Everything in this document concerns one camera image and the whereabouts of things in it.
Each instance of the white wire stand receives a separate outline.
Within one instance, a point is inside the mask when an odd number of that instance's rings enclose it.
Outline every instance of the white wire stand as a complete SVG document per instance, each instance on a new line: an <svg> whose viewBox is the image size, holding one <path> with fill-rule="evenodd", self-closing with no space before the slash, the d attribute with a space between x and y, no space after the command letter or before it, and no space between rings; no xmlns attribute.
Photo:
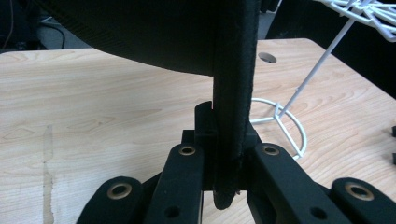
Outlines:
<svg viewBox="0 0 396 224"><path fill-rule="evenodd" d="M297 118L295 118L290 112L289 108L300 95L300 93L305 88L306 84L311 80L314 74L318 71L318 69L322 66L323 62L329 57L344 35L347 33L349 28L353 25L355 21L358 21L362 24L371 26L375 28L386 40L389 42L396 42L396 4L382 4L381 2L375 0L314 0L323 3L327 7L332 10L338 12L340 16L346 16L349 20L346 22L344 27L332 41L330 46L326 49L323 55L320 57L318 62L312 68L311 72L305 78L303 83L297 88L297 91L291 96L289 101L283 107L280 103L274 103L269 100L261 99L261 98L252 98L252 102L261 102L268 105L271 105L275 108L274 115L270 118L263 119L252 119L250 122L252 124L269 122L275 120L282 132L288 138L290 144L296 152L296 155L293 156L295 160L301 158L307 146L306 133L303 125L300 123ZM285 125L282 122L282 117L287 115L297 126L302 143L300 147L297 147L297 144L291 137L289 131L286 129Z"/></svg>

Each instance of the black fabric panel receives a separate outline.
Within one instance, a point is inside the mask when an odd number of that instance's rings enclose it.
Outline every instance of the black fabric panel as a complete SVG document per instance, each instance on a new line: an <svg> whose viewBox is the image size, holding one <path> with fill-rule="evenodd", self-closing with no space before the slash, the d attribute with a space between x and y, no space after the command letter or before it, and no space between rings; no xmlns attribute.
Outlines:
<svg viewBox="0 0 396 224"><path fill-rule="evenodd" d="M221 1L217 29L213 109L219 129L215 205L225 209L238 191L256 58L259 2Z"/></svg>
<svg viewBox="0 0 396 224"><path fill-rule="evenodd" d="M213 76L216 1L36 1L96 49L179 72Z"/></svg>

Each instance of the wood grain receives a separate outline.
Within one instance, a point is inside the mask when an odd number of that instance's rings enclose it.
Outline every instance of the wood grain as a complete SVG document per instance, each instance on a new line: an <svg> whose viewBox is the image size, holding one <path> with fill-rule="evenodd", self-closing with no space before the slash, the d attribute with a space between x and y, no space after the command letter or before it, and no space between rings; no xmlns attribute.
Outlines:
<svg viewBox="0 0 396 224"><path fill-rule="evenodd" d="M277 62L257 59L254 96L282 104L324 52L306 39L260 41L264 51ZM108 179L156 175L211 93L211 77L95 49L1 54L0 223L74 223ZM270 111L254 103L251 117ZM291 108L308 135L298 162L327 187L352 176L396 200L395 111L391 97L331 56ZM274 123L255 128L263 141L290 148ZM246 193L218 211L206 192L203 223L253 223Z"/></svg>

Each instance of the screw hole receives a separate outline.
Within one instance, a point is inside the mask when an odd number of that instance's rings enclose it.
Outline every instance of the screw hole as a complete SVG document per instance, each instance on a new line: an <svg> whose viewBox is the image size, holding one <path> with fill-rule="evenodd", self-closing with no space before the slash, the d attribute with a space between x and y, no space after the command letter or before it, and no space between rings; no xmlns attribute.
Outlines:
<svg viewBox="0 0 396 224"><path fill-rule="evenodd" d="M279 154L279 149L273 147L264 147L262 152L270 156L276 156Z"/></svg>
<svg viewBox="0 0 396 224"><path fill-rule="evenodd" d="M313 207L311 208L311 215L314 216L317 219L320 220L325 220L327 219L327 214L323 209L318 208L318 207Z"/></svg>
<svg viewBox="0 0 396 224"><path fill-rule="evenodd" d="M123 199L132 192L132 186L127 183L113 184L107 191L107 197L112 200Z"/></svg>
<svg viewBox="0 0 396 224"><path fill-rule="evenodd" d="M370 190L359 184L346 183L346 192L348 192L353 197L363 201L371 201L374 199L374 194Z"/></svg>
<svg viewBox="0 0 396 224"><path fill-rule="evenodd" d="M190 156L195 153L195 148L193 147L183 147L181 148L178 153L180 153L183 156Z"/></svg>
<svg viewBox="0 0 396 224"><path fill-rule="evenodd" d="M170 206L165 210L165 216L168 218L178 217L180 215L180 210L177 206Z"/></svg>

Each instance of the circular wire base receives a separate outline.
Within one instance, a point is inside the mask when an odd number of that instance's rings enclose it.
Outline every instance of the circular wire base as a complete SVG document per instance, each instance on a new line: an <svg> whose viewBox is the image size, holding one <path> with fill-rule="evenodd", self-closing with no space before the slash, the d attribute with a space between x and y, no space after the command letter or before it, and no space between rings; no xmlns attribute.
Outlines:
<svg viewBox="0 0 396 224"><path fill-rule="evenodd" d="M293 158L295 160L300 159L306 151L306 144L307 144L305 129L304 129L303 125L300 123L300 121L297 120L297 118L294 117L294 115L291 114L289 112L289 110L285 112L285 114L294 122L294 124L297 126L297 128L300 132L302 143L301 143L300 147L297 147L297 144L295 143L293 138L290 136L288 130L286 129L285 125L283 124L281 117L278 115L278 111L283 110L283 106L279 105L279 103L274 103L272 101L261 99L261 98L252 98L251 101L271 105L275 108L275 112L272 117L262 118L262 119L251 119L250 123L257 124L257 123L264 123L264 122L269 122L269 121L275 120L277 122L277 124L279 125L280 129L282 130L283 134L286 135L286 138L289 140L294 151L296 152L296 155L294 155Z"/></svg>

